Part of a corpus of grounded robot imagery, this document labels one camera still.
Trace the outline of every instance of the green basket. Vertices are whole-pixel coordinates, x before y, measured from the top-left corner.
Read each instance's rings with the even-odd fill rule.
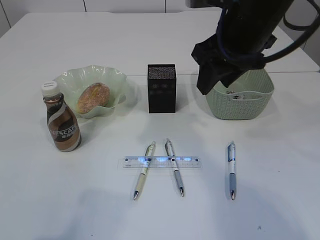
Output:
[[[206,95],[214,116],[224,120],[256,118],[267,106],[274,84],[264,70],[250,70],[228,88],[218,82]]]

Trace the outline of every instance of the white pen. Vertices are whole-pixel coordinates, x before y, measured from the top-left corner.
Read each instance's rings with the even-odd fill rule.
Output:
[[[174,174],[174,178],[176,181],[176,185],[177,185],[178,189],[180,190],[181,196],[183,197],[185,195],[184,184],[182,182],[181,174],[180,174],[176,159],[174,158],[174,156],[175,156],[174,147],[172,146],[172,143],[168,138],[166,139],[166,143],[165,143],[164,147],[165,147],[166,154],[168,156],[173,157],[171,159],[173,174]]]
[[[229,165],[229,187],[231,199],[236,198],[237,181],[236,181],[236,145],[232,141],[228,146],[228,165]]]
[[[156,149],[156,142],[153,141],[151,145],[149,145],[145,151],[145,156],[152,156],[155,152]],[[146,178],[148,175],[148,170],[149,170],[149,165],[150,161],[146,161],[147,167],[142,168],[141,173],[139,175],[138,182],[136,183],[135,189],[134,189],[134,195],[133,195],[133,200],[137,200],[138,196],[141,194],[142,189],[144,188]]]

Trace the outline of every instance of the nescafe bottle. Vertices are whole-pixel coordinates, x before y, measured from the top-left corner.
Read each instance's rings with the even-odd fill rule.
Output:
[[[64,101],[57,82],[48,81],[41,86],[47,108],[47,124],[55,146],[70,152],[81,143],[81,134],[75,114]]]

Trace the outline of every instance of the black cable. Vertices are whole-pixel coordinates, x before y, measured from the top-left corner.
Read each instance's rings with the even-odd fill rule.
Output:
[[[223,23],[224,23],[224,18],[225,18],[226,13],[227,13],[227,9],[223,8],[221,15],[220,15],[220,20],[218,22],[218,27],[216,30],[218,48],[219,48],[220,52],[222,53],[223,57],[227,61],[229,61],[230,63],[232,63],[234,65],[239,65],[243,61],[249,62],[250,59],[252,60],[252,55],[243,54],[243,55],[241,55],[241,59],[238,57],[234,58],[234,57],[231,57],[230,55],[227,54],[227,52],[223,46],[222,28],[223,28]],[[320,14],[313,21],[313,23],[310,25],[310,27],[296,41],[294,41],[292,44],[290,44],[289,46],[287,46],[286,48],[282,49],[281,51],[279,51],[275,54],[272,54],[272,55],[266,56],[266,57],[257,58],[256,59],[257,62],[270,63],[270,62],[273,62],[275,60],[283,58],[284,56],[292,53],[294,50],[299,48],[306,40],[308,40],[308,38],[311,37],[311,35],[318,29],[319,26],[320,26]]]
[[[291,45],[287,46],[281,51],[273,55],[264,57],[263,62],[270,63],[292,53],[294,50],[299,48],[305,41],[307,41],[308,38],[310,38],[311,35],[314,34],[314,32],[318,29],[319,26],[320,26],[320,14],[316,17],[316,19],[313,21],[310,27],[303,34],[301,34],[301,36],[296,41],[294,41]]]
[[[317,14],[320,15],[320,7],[315,3],[315,1],[314,0],[307,0],[307,1],[315,8]],[[295,31],[306,31],[311,26],[311,25],[298,26],[298,25],[291,24],[290,22],[287,21],[286,15],[283,16],[283,23],[287,28]]]

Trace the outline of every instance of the white wall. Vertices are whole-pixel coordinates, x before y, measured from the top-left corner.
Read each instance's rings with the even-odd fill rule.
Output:
[[[310,25],[316,16],[317,11],[306,0],[294,0],[286,13],[287,21],[298,26]],[[287,28],[283,21],[279,23],[279,27],[293,40],[296,40],[302,33],[301,31],[294,31]]]
[[[315,2],[320,5],[320,0],[315,0]],[[286,19],[289,23],[301,26],[310,25],[316,17],[316,10],[306,0],[294,0],[286,14]],[[287,28],[283,21],[281,21],[279,26],[293,40],[296,40],[302,34],[301,31]],[[301,48],[320,66],[320,29]]]
[[[9,30],[10,26],[0,4],[0,38]]]
[[[186,0],[165,0],[166,13],[178,13],[183,11],[211,11],[220,10],[218,7],[189,8],[186,6]]]
[[[164,13],[165,0],[85,0],[88,12]]]
[[[13,26],[28,13],[85,12],[83,0],[1,0]]]

